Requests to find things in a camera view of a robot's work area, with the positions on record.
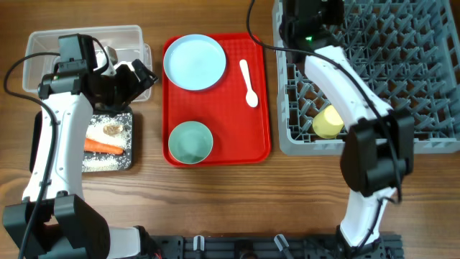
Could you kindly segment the green bowl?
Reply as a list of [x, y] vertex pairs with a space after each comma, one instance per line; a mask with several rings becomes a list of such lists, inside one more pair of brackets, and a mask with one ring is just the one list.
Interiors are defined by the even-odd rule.
[[167, 147], [171, 156], [179, 163], [198, 164], [211, 154], [213, 134], [201, 122], [183, 122], [170, 133]]

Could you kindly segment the brown food scrap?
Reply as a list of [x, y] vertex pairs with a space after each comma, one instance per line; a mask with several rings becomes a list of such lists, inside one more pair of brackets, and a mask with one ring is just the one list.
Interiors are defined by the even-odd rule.
[[124, 131], [122, 124], [107, 124], [103, 126], [103, 133], [108, 136], [116, 136]]

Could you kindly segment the orange carrot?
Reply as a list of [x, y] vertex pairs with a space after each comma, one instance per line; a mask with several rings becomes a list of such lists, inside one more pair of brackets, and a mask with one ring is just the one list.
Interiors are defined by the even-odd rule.
[[121, 147], [104, 144], [88, 138], [85, 139], [84, 151], [92, 153], [106, 153], [112, 155], [122, 155], [124, 153], [124, 149]]

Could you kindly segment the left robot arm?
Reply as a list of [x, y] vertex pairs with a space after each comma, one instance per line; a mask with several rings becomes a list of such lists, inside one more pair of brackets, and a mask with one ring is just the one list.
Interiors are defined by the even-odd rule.
[[42, 127], [34, 168], [19, 204], [3, 225], [21, 258], [154, 258], [158, 246], [141, 226], [118, 228], [83, 198], [86, 131], [94, 106], [112, 114], [151, 87], [157, 77], [136, 60], [108, 76], [95, 62], [61, 63], [43, 77], [36, 102]]

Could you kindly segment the white plastic spoon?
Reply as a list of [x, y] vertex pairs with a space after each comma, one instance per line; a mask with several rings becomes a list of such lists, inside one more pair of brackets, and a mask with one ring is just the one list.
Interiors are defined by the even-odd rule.
[[245, 82], [246, 87], [247, 87], [247, 93], [246, 93], [247, 104], [251, 108], [255, 108], [255, 107], [257, 107], [257, 105], [259, 103], [258, 102], [258, 96], [257, 96], [257, 94], [255, 93], [255, 91], [252, 88], [252, 82], [251, 82], [251, 78], [250, 78], [249, 66], [248, 66], [247, 61], [245, 59], [241, 59], [239, 61], [239, 67], [240, 67], [241, 74], [242, 74], [242, 76], [244, 78], [244, 82]]

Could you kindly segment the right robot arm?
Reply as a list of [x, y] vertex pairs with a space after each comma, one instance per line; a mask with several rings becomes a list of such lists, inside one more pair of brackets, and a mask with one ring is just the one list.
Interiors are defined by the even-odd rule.
[[340, 168], [350, 188], [337, 230], [347, 258], [375, 251], [388, 203], [402, 201], [402, 182], [413, 171], [414, 119], [372, 92], [341, 43], [326, 30], [344, 22], [343, 1], [283, 1], [280, 38], [287, 60], [317, 85], [347, 131]]

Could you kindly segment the yellow cup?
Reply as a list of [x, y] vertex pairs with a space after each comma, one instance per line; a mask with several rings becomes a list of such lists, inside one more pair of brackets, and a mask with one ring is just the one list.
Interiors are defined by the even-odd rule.
[[332, 105], [327, 106], [313, 118], [313, 131], [323, 139], [335, 138], [343, 127], [344, 122]]

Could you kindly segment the light blue plate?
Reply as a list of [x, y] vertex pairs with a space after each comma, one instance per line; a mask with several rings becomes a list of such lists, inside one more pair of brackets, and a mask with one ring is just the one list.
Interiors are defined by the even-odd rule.
[[167, 78], [181, 89], [201, 91], [212, 87], [226, 70], [222, 46], [206, 35], [185, 35], [174, 40], [163, 57]]

